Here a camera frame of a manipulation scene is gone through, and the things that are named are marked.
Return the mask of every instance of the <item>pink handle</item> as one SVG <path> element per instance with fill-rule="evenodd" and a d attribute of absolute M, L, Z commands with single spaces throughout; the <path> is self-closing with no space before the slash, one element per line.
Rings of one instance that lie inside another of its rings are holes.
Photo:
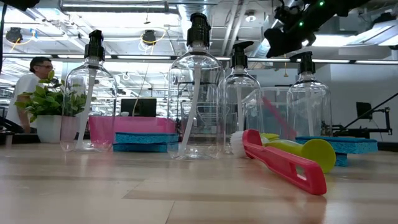
<path fill-rule="evenodd" d="M 286 120 L 281 117 L 275 106 L 272 105 L 272 103 L 265 96 L 262 97 L 262 103 L 268 107 L 269 111 L 274 115 L 276 120 L 278 120 L 279 124 L 281 124 L 283 129 L 286 131 L 287 136 L 285 138 L 294 140 L 296 138 L 296 132 L 287 124 Z"/>
<path fill-rule="evenodd" d="M 326 193 L 325 176 L 316 162 L 274 147 L 263 147 L 260 134 L 256 130 L 246 130 L 243 133 L 243 146 L 248 157 L 262 161 L 268 169 L 297 187 L 314 195 Z M 303 175 L 297 173 L 297 167 L 303 169 Z"/>

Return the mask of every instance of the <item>man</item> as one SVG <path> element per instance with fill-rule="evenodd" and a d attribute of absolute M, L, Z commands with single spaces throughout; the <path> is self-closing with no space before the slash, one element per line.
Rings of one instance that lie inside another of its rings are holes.
<path fill-rule="evenodd" d="M 49 72 L 53 70 L 53 66 L 51 64 L 51 60 L 46 57 L 35 57 L 30 62 L 30 71 L 33 74 L 27 74 L 22 76 L 17 84 L 15 85 L 14 93 L 12 94 L 12 100 L 9 105 L 9 109 L 7 112 L 7 119 L 18 124 L 19 126 L 24 128 L 25 133 L 34 132 L 36 129 L 36 123 L 29 123 L 28 112 L 25 110 L 18 108 L 14 103 L 16 101 L 26 101 L 29 99 L 29 96 L 19 96 L 23 92 L 34 92 L 37 85 L 39 84 L 39 80 L 46 79 L 49 75 Z"/>

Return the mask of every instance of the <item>potted plant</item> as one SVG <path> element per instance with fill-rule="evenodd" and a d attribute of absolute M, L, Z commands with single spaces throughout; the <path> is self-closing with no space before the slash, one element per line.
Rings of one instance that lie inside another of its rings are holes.
<path fill-rule="evenodd" d="M 74 128 L 76 125 L 76 115 L 81 113 L 85 108 L 86 95 L 77 94 L 75 91 L 69 91 L 65 95 L 65 82 L 62 80 L 53 79 L 54 72 L 50 72 L 45 80 L 40 80 L 39 83 L 45 84 L 44 87 L 36 86 L 33 93 L 23 93 L 23 96 L 29 96 L 26 102 L 15 102 L 17 107 L 25 109 L 32 116 L 30 122 L 36 121 L 37 135 L 40 142 L 58 143 L 60 142 L 61 126 L 65 124 L 65 128 Z M 62 103 L 63 100 L 68 102 L 66 104 L 68 114 L 64 114 L 62 118 Z M 67 136 L 67 138 L 75 138 L 75 135 Z"/>

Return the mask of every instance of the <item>pink container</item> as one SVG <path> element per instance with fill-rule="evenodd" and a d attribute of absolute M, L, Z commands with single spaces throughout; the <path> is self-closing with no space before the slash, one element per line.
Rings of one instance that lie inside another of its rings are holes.
<path fill-rule="evenodd" d="M 88 127 L 91 142 L 113 142 L 116 132 L 175 133 L 175 123 L 167 118 L 90 116 Z"/>

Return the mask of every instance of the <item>blue sponge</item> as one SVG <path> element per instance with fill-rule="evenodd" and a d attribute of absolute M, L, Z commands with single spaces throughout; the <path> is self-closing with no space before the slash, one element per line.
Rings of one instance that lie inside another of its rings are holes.
<path fill-rule="evenodd" d="M 340 138 L 340 137 L 297 137 L 296 141 L 300 144 L 305 144 L 311 139 L 323 139 L 328 141 L 337 153 L 345 154 L 365 154 L 369 152 L 377 152 L 377 141 L 374 139 L 360 139 L 360 138 Z"/>
<path fill-rule="evenodd" d="M 170 144 L 113 144 L 113 151 L 124 152 L 167 152 L 167 147 L 171 150 L 178 150 L 178 143 Z"/>
<path fill-rule="evenodd" d="M 117 143 L 127 144 L 162 144 L 178 142 L 178 134 L 166 133 L 116 133 Z"/>
<path fill-rule="evenodd" d="M 348 166 L 347 154 L 336 153 L 335 166 Z"/>

